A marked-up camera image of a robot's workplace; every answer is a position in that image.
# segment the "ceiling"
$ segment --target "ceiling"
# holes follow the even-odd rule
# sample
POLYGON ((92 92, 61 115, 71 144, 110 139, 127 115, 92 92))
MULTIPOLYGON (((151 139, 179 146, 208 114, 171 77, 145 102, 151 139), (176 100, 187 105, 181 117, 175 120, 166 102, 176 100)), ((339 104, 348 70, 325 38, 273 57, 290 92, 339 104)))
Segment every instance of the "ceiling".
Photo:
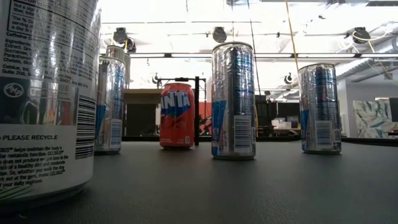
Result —
MULTIPOLYGON (((227 41, 254 46, 257 53, 292 53, 289 20, 284 1, 245 1, 233 8, 226 0, 112 0, 102 5, 104 49, 112 44, 113 32, 125 27, 139 53, 211 53, 218 43, 214 27, 224 27, 227 41)), ((369 50, 368 44, 345 39, 355 27, 365 27, 373 45, 398 34, 396 7, 369 7, 367 1, 326 4, 326 1, 289 3, 295 49, 299 53, 351 53, 369 50)), ((319 61, 299 62, 299 68, 319 61)), ((259 60, 261 88, 284 84, 289 72, 297 74, 293 60, 259 60)), ((211 61, 199 58, 132 58, 131 88, 155 88, 152 77, 211 76, 211 61)))

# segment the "ceiling pipe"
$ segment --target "ceiling pipe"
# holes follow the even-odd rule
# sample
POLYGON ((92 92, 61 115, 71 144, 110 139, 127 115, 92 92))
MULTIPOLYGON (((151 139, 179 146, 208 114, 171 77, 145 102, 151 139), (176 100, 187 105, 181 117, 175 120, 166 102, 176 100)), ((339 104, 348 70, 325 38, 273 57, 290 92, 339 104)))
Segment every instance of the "ceiling pipe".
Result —
MULTIPOLYGON (((396 54, 398 53, 398 38, 397 36, 382 42, 380 44, 377 44, 376 46, 374 46, 374 51, 377 54, 396 54)), ((362 52, 362 53, 373 53, 370 50, 367 50, 366 52, 362 52)), ((349 63, 340 63, 338 65, 336 65, 336 78, 337 80, 341 80, 344 78, 347 78, 351 75, 357 74, 358 72, 363 72, 367 69, 369 69, 370 65, 374 65, 376 64, 377 59, 375 58, 361 58, 358 60, 354 60, 352 62, 349 63)), ((298 78, 295 77, 292 84, 288 84, 288 85, 281 85, 278 88, 294 88, 299 84, 298 82, 298 78)))

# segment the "security camera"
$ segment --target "security camera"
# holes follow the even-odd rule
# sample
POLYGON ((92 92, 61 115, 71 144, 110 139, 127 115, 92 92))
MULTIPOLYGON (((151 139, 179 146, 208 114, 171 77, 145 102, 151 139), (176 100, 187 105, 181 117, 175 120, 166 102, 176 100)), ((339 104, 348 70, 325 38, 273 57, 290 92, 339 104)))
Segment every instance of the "security camera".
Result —
POLYGON ((292 74, 290 72, 288 75, 285 76, 284 81, 286 84, 292 84, 293 78, 292 78, 292 74))

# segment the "table surface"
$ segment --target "table surface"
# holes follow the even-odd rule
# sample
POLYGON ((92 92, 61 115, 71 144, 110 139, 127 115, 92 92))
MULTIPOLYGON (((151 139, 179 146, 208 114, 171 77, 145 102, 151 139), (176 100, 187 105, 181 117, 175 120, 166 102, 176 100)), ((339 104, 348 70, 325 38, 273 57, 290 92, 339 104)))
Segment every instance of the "table surface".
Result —
POLYGON ((340 156, 258 142, 253 161, 124 142, 96 156, 82 193, 0 223, 398 223, 398 148, 343 143, 340 156))

